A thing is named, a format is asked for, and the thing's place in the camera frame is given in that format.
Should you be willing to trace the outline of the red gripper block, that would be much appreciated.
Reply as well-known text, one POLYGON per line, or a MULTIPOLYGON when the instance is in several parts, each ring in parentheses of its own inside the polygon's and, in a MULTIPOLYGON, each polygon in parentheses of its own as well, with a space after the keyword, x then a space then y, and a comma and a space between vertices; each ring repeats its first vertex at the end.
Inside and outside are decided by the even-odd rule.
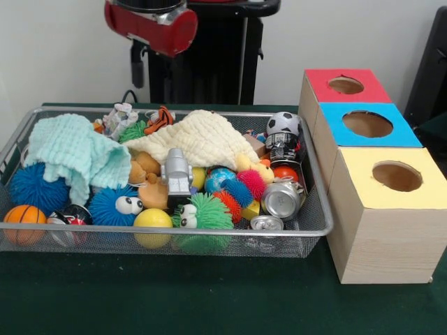
POLYGON ((137 89, 145 84, 145 45, 173 58, 190 47, 198 30, 198 16, 186 1, 106 1, 105 21, 132 40, 131 78, 137 89))

